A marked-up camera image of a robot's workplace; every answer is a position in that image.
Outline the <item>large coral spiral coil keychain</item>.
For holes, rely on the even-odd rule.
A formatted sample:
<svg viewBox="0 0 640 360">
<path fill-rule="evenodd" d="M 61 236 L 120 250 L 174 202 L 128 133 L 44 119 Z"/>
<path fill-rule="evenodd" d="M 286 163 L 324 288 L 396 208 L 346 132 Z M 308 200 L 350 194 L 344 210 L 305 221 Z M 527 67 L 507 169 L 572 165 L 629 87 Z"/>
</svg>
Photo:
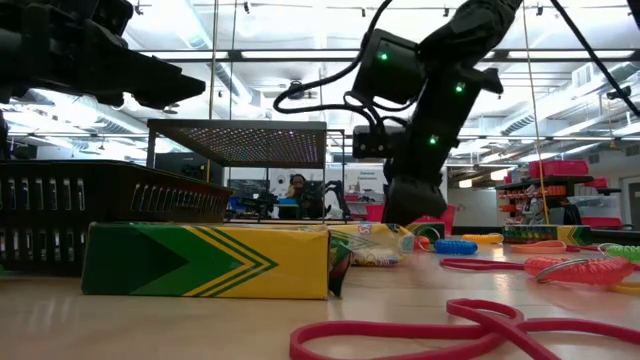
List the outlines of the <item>large coral spiral coil keychain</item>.
<svg viewBox="0 0 640 360">
<path fill-rule="evenodd" d="M 623 282 L 636 265 L 622 257 L 566 259 L 533 257 L 524 263 L 527 274 L 537 281 L 556 281 L 597 286 L 613 286 Z"/>
</svg>

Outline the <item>green spiral coil keychain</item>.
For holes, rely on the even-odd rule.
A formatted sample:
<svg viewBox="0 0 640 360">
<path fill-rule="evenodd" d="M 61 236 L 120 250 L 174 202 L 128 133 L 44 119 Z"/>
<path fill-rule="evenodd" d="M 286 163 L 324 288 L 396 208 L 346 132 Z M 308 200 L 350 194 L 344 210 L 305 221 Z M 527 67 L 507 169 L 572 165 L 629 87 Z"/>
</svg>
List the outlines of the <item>green spiral coil keychain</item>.
<svg viewBox="0 0 640 360">
<path fill-rule="evenodd" d="M 640 264 L 640 245 L 619 245 L 604 243 L 598 246 L 598 250 L 608 257 L 622 257 L 632 263 Z"/>
</svg>

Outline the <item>orange rubber band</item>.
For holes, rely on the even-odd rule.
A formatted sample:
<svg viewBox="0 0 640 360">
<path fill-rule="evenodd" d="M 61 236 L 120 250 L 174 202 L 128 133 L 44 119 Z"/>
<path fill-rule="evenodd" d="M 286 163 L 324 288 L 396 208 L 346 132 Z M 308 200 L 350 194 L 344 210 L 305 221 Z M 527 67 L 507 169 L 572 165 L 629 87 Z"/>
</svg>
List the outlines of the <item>orange rubber band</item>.
<svg viewBox="0 0 640 360">
<path fill-rule="evenodd" d="M 564 254 L 567 252 L 597 251 L 596 246 L 567 245 L 559 240 L 547 240 L 530 244 L 512 245 L 511 251 L 521 254 Z"/>
</svg>

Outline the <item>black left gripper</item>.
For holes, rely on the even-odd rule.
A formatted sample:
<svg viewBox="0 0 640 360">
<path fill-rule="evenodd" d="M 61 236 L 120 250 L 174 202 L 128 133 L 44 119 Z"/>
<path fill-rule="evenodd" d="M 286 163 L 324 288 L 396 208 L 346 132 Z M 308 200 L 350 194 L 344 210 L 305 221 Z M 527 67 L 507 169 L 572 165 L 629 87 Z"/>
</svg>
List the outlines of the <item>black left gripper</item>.
<svg viewBox="0 0 640 360">
<path fill-rule="evenodd" d="M 85 92 L 103 104 L 120 106 L 129 93 L 164 108 L 202 94 L 203 81 L 125 47 L 133 13 L 128 0 L 0 0 L 0 103 L 37 87 L 78 93 L 84 45 Z"/>
</svg>

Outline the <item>grey perforated metal shelf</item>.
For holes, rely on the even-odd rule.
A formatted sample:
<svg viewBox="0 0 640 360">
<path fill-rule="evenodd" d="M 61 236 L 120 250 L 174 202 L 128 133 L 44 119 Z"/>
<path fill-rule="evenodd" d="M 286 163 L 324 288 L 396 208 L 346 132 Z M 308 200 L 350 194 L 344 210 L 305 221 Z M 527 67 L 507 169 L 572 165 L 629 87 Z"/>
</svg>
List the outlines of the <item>grey perforated metal shelf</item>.
<svg viewBox="0 0 640 360">
<path fill-rule="evenodd" d="M 147 127 L 148 157 L 161 135 L 223 167 L 326 168 L 324 122 L 149 119 Z"/>
</svg>

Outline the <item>black background monitor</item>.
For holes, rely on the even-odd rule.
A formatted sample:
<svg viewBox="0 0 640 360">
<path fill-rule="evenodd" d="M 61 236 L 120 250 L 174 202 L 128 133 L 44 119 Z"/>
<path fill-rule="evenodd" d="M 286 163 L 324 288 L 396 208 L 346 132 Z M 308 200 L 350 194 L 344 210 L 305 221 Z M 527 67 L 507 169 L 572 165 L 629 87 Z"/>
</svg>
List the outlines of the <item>black background monitor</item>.
<svg viewBox="0 0 640 360">
<path fill-rule="evenodd" d="M 193 152 L 156 154 L 155 168 L 217 185 L 223 184 L 224 168 Z"/>
</svg>

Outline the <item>large red storage bin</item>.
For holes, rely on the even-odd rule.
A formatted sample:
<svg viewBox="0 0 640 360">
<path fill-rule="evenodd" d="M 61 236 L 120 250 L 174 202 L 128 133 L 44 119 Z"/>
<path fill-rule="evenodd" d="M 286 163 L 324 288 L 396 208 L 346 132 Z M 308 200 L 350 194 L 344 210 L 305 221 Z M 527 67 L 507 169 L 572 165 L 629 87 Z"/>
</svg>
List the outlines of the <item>large red storage bin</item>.
<svg viewBox="0 0 640 360">
<path fill-rule="evenodd" d="M 531 178 L 544 177 L 581 177 L 589 174 L 589 168 L 584 160 L 543 160 L 542 163 L 529 163 Z"/>
</svg>

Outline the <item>red plastic basket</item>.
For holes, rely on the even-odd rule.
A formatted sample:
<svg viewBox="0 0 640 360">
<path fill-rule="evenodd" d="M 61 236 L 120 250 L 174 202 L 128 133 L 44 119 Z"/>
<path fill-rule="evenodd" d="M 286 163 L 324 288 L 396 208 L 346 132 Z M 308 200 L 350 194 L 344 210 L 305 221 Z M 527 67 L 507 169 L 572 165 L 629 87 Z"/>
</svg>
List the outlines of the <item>red plastic basket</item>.
<svg viewBox="0 0 640 360">
<path fill-rule="evenodd" d="M 366 205 L 365 209 L 366 209 L 366 220 L 368 222 L 382 221 L 382 214 L 384 210 L 383 205 Z M 423 216 L 412 223 L 442 222 L 445 224 L 446 236 L 447 236 L 452 233 L 455 213 L 456 213 L 456 207 L 453 205 L 449 205 L 448 209 L 440 217 Z"/>
</svg>

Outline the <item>black light strip crossbar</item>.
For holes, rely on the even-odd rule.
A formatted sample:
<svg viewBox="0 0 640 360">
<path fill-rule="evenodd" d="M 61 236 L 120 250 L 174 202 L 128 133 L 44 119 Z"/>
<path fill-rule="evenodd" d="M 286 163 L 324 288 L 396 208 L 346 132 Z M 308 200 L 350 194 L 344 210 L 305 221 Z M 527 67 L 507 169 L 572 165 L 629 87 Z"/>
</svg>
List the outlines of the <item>black light strip crossbar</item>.
<svg viewBox="0 0 640 360">
<path fill-rule="evenodd" d="M 215 58 L 219 62 L 351 62 L 356 49 L 330 50 L 138 50 L 138 53 L 173 63 L 205 62 Z M 491 51 L 481 62 L 587 62 L 591 58 L 585 50 L 566 49 L 499 49 Z"/>
</svg>

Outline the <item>amber spiral coil keychain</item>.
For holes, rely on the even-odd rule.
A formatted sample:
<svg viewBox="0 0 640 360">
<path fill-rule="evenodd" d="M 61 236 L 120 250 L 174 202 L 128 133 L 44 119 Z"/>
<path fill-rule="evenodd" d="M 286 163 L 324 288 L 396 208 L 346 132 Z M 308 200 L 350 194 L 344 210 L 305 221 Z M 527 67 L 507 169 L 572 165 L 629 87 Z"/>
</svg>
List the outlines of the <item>amber spiral coil keychain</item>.
<svg viewBox="0 0 640 360">
<path fill-rule="evenodd" d="M 496 245 L 503 242 L 503 235 L 499 233 L 491 234 L 464 234 L 461 236 L 464 241 L 471 241 L 478 245 Z"/>
</svg>

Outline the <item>blue spiral coil keychain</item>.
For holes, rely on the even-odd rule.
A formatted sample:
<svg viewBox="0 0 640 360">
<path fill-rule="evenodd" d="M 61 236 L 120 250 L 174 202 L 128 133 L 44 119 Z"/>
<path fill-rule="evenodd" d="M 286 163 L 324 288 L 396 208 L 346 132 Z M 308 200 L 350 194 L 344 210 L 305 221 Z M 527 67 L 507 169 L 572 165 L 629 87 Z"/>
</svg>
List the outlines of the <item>blue spiral coil keychain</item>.
<svg viewBox="0 0 640 360">
<path fill-rule="evenodd" d="M 478 245 L 467 240 L 438 240 L 433 244 L 436 253 L 443 255 L 473 255 Z"/>
</svg>

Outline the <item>plastic crayon pack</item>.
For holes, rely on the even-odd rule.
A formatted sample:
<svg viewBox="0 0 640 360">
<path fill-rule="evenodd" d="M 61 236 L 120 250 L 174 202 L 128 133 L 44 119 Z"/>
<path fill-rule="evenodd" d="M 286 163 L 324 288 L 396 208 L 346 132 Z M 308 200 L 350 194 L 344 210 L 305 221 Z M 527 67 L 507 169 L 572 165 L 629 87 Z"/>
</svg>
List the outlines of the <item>plastic crayon pack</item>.
<svg viewBox="0 0 640 360">
<path fill-rule="evenodd" d="M 330 225 L 331 241 L 352 254 L 352 264 L 393 267 L 413 253 L 415 235 L 395 224 Z"/>
</svg>

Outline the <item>black plastic basket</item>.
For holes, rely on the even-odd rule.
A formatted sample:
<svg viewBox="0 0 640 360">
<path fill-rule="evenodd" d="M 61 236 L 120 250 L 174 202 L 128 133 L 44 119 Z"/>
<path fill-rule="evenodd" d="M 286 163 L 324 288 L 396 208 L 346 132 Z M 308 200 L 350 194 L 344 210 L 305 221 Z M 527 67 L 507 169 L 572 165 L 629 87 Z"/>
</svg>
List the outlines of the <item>black plastic basket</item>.
<svg viewBox="0 0 640 360">
<path fill-rule="evenodd" d="M 0 160 L 0 270 L 77 276 L 91 223 L 216 223 L 231 195 L 124 161 Z"/>
</svg>

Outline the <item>yellow rubber band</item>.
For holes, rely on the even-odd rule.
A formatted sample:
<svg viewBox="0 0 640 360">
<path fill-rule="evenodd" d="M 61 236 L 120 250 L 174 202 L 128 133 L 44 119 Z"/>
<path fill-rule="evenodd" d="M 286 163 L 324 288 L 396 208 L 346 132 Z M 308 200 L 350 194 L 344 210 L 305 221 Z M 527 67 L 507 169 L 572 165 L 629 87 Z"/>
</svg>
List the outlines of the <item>yellow rubber band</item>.
<svg viewBox="0 0 640 360">
<path fill-rule="evenodd" d="M 640 282 L 622 282 L 607 288 L 608 291 L 640 296 Z"/>
</svg>

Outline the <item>black background storage rack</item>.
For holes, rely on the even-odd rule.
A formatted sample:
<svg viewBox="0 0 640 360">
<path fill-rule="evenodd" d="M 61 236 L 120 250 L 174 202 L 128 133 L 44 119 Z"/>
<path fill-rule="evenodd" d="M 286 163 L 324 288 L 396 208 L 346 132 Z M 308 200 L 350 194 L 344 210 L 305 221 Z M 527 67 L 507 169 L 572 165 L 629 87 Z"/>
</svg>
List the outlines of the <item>black background storage rack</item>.
<svg viewBox="0 0 640 360">
<path fill-rule="evenodd" d="M 498 211 L 505 216 L 505 225 L 583 225 L 569 197 L 601 195 L 619 200 L 621 192 L 609 185 L 601 189 L 584 186 L 593 179 L 592 176 L 545 177 L 500 185 L 497 187 Z"/>
</svg>

